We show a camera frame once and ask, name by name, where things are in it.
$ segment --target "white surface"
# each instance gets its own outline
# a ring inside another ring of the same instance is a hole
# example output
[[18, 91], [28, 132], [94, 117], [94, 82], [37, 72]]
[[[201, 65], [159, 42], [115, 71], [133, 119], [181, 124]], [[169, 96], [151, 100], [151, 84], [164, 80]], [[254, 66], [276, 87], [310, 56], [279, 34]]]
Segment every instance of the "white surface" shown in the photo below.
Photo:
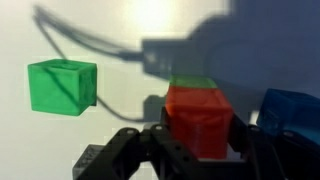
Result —
[[[6, 180], [70, 180], [72, 166], [88, 144], [105, 144], [122, 127], [141, 130], [144, 125], [121, 121], [101, 104], [79, 117], [31, 111], [26, 66], [59, 57], [32, 20], [35, 4], [71, 26], [134, 50], [140, 50], [145, 37], [184, 38], [209, 15], [226, 10], [223, 0], [1, 0], [0, 175]], [[102, 56], [49, 33], [69, 59], [98, 64], [98, 94], [122, 115], [141, 118], [144, 99], [166, 93], [168, 83], [146, 75], [141, 63]], [[151, 179], [152, 173], [137, 176]]]

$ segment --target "table surface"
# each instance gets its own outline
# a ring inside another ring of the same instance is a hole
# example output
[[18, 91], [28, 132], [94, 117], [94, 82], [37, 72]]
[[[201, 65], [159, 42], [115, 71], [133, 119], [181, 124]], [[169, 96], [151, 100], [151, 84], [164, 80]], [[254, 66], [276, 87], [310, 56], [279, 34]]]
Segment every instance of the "table surface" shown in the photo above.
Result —
[[[172, 72], [214, 78], [245, 121], [268, 87], [319, 97], [320, 3], [249, 1], [0, 1], [1, 179], [72, 179], [88, 144], [159, 120]], [[27, 65], [62, 56], [98, 65], [98, 104], [79, 117], [31, 111]]]

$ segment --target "blue cube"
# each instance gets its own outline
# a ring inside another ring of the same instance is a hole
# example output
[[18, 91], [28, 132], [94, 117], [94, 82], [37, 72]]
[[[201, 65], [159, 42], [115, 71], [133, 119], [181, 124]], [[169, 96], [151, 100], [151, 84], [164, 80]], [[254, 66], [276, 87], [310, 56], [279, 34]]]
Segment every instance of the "blue cube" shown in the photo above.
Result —
[[305, 93], [268, 89], [257, 124], [274, 136], [291, 130], [320, 144], [320, 99]]

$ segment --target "red cube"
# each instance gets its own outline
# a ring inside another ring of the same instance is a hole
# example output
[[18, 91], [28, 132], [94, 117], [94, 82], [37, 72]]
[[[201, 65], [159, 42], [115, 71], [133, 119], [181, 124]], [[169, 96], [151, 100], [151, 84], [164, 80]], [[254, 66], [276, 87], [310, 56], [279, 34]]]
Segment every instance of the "red cube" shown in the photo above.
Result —
[[165, 107], [175, 139], [198, 158], [226, 158], [233, 110], [221, 90], [170, 86]]

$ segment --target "green cube face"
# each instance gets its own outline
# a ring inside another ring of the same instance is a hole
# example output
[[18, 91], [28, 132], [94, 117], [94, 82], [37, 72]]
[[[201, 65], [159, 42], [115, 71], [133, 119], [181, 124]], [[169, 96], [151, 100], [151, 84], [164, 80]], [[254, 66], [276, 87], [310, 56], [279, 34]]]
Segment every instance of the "green cube face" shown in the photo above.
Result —
[[170, 85], [188, 88], [217, 88], [216, 83], [210, 78], [190, 75], [171, 75]]
[[54, 59], [28, 65], [34, 111], [80, 115], [96, 103], [97, 65]]

